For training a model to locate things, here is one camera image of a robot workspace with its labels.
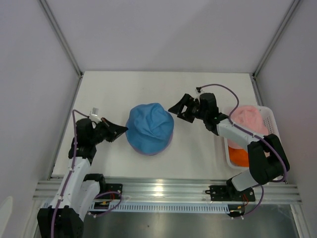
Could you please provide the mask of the blue bucket hat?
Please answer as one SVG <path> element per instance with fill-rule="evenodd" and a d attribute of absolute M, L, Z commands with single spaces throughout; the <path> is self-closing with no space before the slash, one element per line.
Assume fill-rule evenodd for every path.
<path fill-rule="evenodd" d="M 167 145 L 174 119 L 159 103 L 140 104 L 130 110 L 126 127 L 130 145 L 144 153 L 155 153 Z"/>

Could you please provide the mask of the purple bucket hat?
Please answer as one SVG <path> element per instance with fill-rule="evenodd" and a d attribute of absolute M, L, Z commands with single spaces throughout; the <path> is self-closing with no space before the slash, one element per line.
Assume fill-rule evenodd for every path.
<path fill-rule="evenodd" d="M 141 154 L 141 155 L 145 155 L 145 156 L 154 156 L 154 155 L 160 154 L 160 153 L 161 153 L 161 152 L 163 152 L 165 149 L 167 149 L 167 148 L 169 147 L 169 145 L 171 144 L 172 139 L 173 139 L 173 133 L 171 134 L 171 136 L 170 136 L 170 138 L 169 138 L 169 141 L 168 141 L 167 145 L 166 145 L 163 149 L 161 149 L 160 151 L 155 152 L 155 153 L 144 153 L 144 152 L 142 152 L 142 151 L 138 150 L 138 148 L 133 147 L 132 145 L 131 145 L 131 147 L 133 148 L 133 150 L 134 150 L 134 151 L 136 151 L 137 153 L 139 153 L 139 154 Z"/>

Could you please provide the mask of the pink bucket hat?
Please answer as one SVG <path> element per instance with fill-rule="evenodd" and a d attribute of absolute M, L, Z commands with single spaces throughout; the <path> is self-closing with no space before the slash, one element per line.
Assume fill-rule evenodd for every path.
<path fill-rule="evenodd" d="M 254 106 L 238 107 L 231 115 L 231 119 L 251 131 L 268 135 L 268 129 L 264 125 L 263 117 Z"/>

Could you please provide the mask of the orange bucket hat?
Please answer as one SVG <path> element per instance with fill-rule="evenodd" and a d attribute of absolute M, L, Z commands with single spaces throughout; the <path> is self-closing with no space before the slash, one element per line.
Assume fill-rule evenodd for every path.
<path fill-rule="evenodd" d="M 249 167 L 248 153 L 243 149 L 228 147 L 230 162 L 236 166 Z"/>

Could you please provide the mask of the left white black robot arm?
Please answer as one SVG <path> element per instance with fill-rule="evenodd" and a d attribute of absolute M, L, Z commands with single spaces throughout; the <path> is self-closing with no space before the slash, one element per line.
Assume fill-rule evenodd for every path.
<path fill-rule="evenodd" d="M 97 145 L 104 141 L 114 142 L 127 129 L 105 118 L 88 117 L 74 123 L 66 174 L 51 203 L 37 214 L 42 237 L 80 238 L 85 216 L 96 198 L 123 200 L 121 192 L 107 189 L 103 174 L 92 174 L 90 169 Z"/>

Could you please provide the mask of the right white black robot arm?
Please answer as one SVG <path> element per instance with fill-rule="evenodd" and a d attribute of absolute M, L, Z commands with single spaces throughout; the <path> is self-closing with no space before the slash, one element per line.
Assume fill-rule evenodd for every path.
<path fill-rule="evenodd" d="M 248 153 L 247 170 L 228 179 L 225 185 L 211 185 L 205 191 L 211 201 L 241 202 L 245 197 L 253 202 L 253 187 L 275 181 L 277 177 L 286 179 L 290 165 L 279 137 L 258 134 L 235 124 L 219 111 L 213 93 L 202 93 L 198 98 L 185 94 L 168 111 L 190 123 L 202 120 L 208 131 L 235 142 Z"/>

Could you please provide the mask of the white plastic basket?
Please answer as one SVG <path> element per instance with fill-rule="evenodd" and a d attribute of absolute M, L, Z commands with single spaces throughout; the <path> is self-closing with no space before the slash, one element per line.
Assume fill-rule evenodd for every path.
<path fill-rule="evenodd" d="M 260 114 L 263 117 L 264 125 L 268 129 L 268 134 L 275 134 L 279 136 L 278 128 L 277 128 L 272 110 L 269 109 L 268 107 L 263 107 L 263 106 L 254 106 L 254 107 L 256 107 L 260 111 Z M 237 143 L 227 138 L 224 138 L 224 146 L 225 146 L 225 157 L 226 157 L 226 161 L 228 165 L 233 169 L 246 170 L 248 167 L 240 167 L 231 163 L 229 159 L 229 153 L 228 153 L 228 147 L 231 147 L 234 149 L 243 149 L 243 148 L 239 146 Z"/>

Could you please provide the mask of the aluminium mounting rail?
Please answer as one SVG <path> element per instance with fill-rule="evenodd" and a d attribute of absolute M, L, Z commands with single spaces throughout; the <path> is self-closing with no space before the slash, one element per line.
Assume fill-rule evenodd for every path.
<path fill-rule="evenodd" d="M 205 193 L 211 185 L 225 185 L 224 180 L 106 178 L 106 183 L 123 185 L 122 195 L 131 202 L 202 203 L 211 198 Z M 264 204 L 301 204 L 296 185 L 270 182 L 264 185 Z"/>

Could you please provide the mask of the left aluminium frame post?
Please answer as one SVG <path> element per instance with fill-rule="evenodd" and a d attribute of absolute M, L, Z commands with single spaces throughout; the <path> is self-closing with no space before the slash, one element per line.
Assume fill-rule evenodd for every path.
<path fill-rule="evenodd" d="M 45 17 L 47 18 L 57 40 L 60 43 L 61 48 L 63 49 L 66 57 L 68 58 L 68 60 L 70 61 L 76 75 L 78 76 L 78 78 L 81 78 L 83 75 L 82 70 L 79 67 L 79 64 L 71 50 L 71 47 L 69 46 L 69 43 L 67 41 L 67 39 L 64 36 L 64 33 L 48 3 L 47 0 L 38 0 L 37 1 L 38 4 L 40 5 Z"/>

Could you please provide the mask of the aluminium frame post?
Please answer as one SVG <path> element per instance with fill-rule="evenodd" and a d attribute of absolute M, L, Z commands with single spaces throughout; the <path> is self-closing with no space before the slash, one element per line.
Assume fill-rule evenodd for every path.
<path fill-rule="evenodd" d="M 284 14 L 281 22 L 279 23 L 276 31 L 274 32 L 268 46 L 266 47 L 263 55 L 260 58 L 259 63 L 257 64 L 257 66 L 252 74 L 254 78 L 257 78 L 258 75 L 260 74 L 262 68 L 265 66 L 270 55 L 272 54 L 273 50 L 277 46 L 279 40 L 283 36 L 284 32 L 286 31 L 286 28 L 288 27 L 288 25 L 292 21 L 292 18 L 295 16 L 295 14 L 298 11 L 302 2 L 303 2 L 302 0 L 291 1 L 290 6 L 287 8 L 286 13 Z"/>
<path fill-rule="evenodd" d="M 60 43 L 61 48 L 63 49 L 66 57 L 68 58 L 68 60 L 70 61 L 76 75 L 78 76 L 78 78 L 81 78 L 83 75 L 82 70 L 79 67 L 79 64 L 71 50 L 71 47 L 69 46 L 69 43 L 67 41 L 67 39 L 64 36 L 64 33 L 48 3 L 47 0 L 38 0 L 37 1 L 38 4 L 40 5 L 45 17 L 47 18 L 57 40 Z"/>

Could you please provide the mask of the right aluminium frame post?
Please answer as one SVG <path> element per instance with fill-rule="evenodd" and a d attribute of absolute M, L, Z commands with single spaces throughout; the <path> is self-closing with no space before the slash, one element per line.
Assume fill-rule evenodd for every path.
<path fill-rule="evenodd" d="M 262 68 L 265 66 L 270 55 L 272 54 L 273 50 L 277 46 L 279 40 L 283 36 L 284 32 L 286 31 L 286 28 L 288 27 L 288 25 L 292 21 L 292 18 L 295 16 L 295 14 L 298 11 L 302 2 L 303 2 L 302 0 L 291 1 L 290 6 L 287 8 L 286 13 L 284 14 L 281 22 L 279 23 L 276 31 L 274 32 L 268 46 L 266 47 L 263 55 L 260 58 L 259 63 L 257 64 L 257 66 L 252 74 L 254 78 L 257 78 L 258 75 L 260 74 Z"/>

